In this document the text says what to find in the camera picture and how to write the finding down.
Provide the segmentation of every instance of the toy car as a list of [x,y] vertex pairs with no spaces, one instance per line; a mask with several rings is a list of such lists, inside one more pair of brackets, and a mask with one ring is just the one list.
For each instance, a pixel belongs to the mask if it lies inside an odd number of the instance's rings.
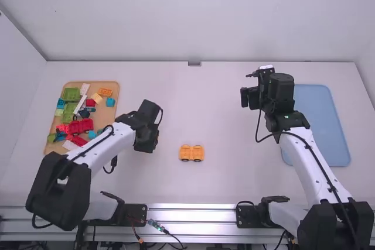
[[180,160],[201,162],[204,159],[204,150],[202,146],[182,145],[180,148]]

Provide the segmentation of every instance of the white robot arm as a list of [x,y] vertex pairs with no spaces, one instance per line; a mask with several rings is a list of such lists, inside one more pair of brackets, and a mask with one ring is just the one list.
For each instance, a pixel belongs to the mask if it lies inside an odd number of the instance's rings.
[[258,86],[241,89],[241,105],[265,113],[271,134],[288,153],[304,188],[309,211],[293,205],[285,196],[264,197],[258,206],[236,208],[237,226],[261,221],[267,227],[283,227],[297,238],[301,249],[367,249],[374,213],[367,202],[356,202],[341,185],[319,151],[310,124],[294,110],[294,78],[275,73],[272,65],[260,67],[247,77],[257,77]]
[[[71,231],[83,220],[121,225],[127,216],[124,202],[103,191],[91,193],[91,179],[125,148],[133,146],[134,150],[152,153],[158,143],[162,114],[158,105],[144,100],[139,110],[117,117],[84,146],[66,155],[56,152],[46,155],[26,201],[26,209],[33,213],[33,226],[44,228],[54,224]],[[36,225],[36,216],[50,224]]]

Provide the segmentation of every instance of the white tabletop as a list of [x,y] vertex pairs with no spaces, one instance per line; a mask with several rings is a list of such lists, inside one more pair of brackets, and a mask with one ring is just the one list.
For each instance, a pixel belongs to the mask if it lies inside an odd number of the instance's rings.
[[[257,85],[245,78],[259,62],[48,63],[8,168],[0,184],[1,201],[23,204],[43,157],[56,101],[68,81],[116,80],[117,115],[138,109],[144,98],[164,109],[159,144],[153,154],[126,150],[111,175],[103,171],[92,189],[127,202],[236,203],[285,195],[306,203],[294,171],[271,138],[255,143],[258,111],[242,108],[240,88]],[[332,168],[356,200],[375,204],[375,111],[354,63],[273,63],[296,83],[324,84],[332,92],[352,162]],[[261,121],[260,136],[267,130]],[[202,145],[205,160],[181,162],[183,144]]]

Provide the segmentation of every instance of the toy block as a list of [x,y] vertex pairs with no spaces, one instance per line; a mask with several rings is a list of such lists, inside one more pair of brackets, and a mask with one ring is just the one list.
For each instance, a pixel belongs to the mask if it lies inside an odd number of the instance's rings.
[[55,133],[49,134],[48,137],[47,137],[47,142],[48,143],[53,143],[55,135],[56,135]]
[[93,99],[86,100],[86,107],[95,107],[96,102]]
[[58,129],[60,132],[65,131],[65,124],[58,124],[56,125],[56,129]]
[[99,88],[98,94],[103,97],[110,97],[112,96],[112,90],[107,88]]
[[65,103],[64,113],[72,114],[76,109],[78,103],[77,102],[67,102]]
[[78,88],[65,88],[63,93],[63,100],[65,102],[77,102],[81,98],[80,90]]
[[86,100],[87,98],[87,95],[83,95],[81,100],[79,101],[79,103],[77,104],[76,108],[74,109],[73,113],[74,114],[77,114],[78,111],[80,110],[80,108],[82,107],[83,103],[84,103],[84,100]]
[[70,141],[76,144],[77,146],[84,146],[85,144],[87,144],[87,141],[85,139],[82,139],[81,137],[78,137],[78,136],[72,137]]
[[81,96],[86,95],[89,88],[90,88],[89,83],[83,83],[82,86],[81,86],[81,89],[80,89]]
[[66,140],[66,141],[62,144],[62,147],[63,147],[63,148],[66,148],[67,150],[75,150],[75,149],[79,149],[79,148],[80,148],[80,147],[77,146],[75,143],[70,142],[69,140]]
[[67,114],[67,113],[64,113],[63,114],[63,117],[61,119],[61,122],[62,123],[65,123],[65,124],[69,124],[71,123],[71,121],[73,120],[73,115],[74,114]]
[[113,108],[115,106],[115,99],[107,98],[105,105],[109,108]]
[[85,109],[86,111],[96,112],[96,108],[94,108],[94,107],[85,107],[84,109]]
[[64,105],[65,105],[65,101],[63,99],[59,98],[59,100],[57,101],[56,108],[64,109]]
[[90,112],[86,109],[83,109],[82,111],[78,111],[78,113],[82,118],[90,117]]
[[97,104],[100,104],[100,102],[103,100],[103,98],[99,96],[97,93],[94,93],[91,96],[91,99],[93,99]]
[[90,130],[90,131],[88,132],[88,138],[89,138],[90,140],[94,139],[96,136],[97,136],[97,135],[96,135],[95,131]]
[[57,132],[55,135],[54,135],[54,140],[53,142],[60,142],[60,141],[63,141],[65,140],[65,137],[66,137],[66,134],[64,131],[61,131],[61,132]]
[[54,111],[54,115],[55,115],[56,117],[60,117],[60,116],[62,116],[63,113],[64,113],[64,109],[60,109],[60,108],[56,108],[56,110]]

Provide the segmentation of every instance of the blue tray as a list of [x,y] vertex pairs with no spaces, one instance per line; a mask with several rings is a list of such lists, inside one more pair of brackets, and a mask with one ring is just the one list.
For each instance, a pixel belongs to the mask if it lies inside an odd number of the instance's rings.
[[[295,110],[303,113],[311,125],[315,142],[329,166],[348,166],[350,154],[342,131],[338,113],[329,88],[324,85],[296,84]],[[281,150],[286,164],[292,162]]]

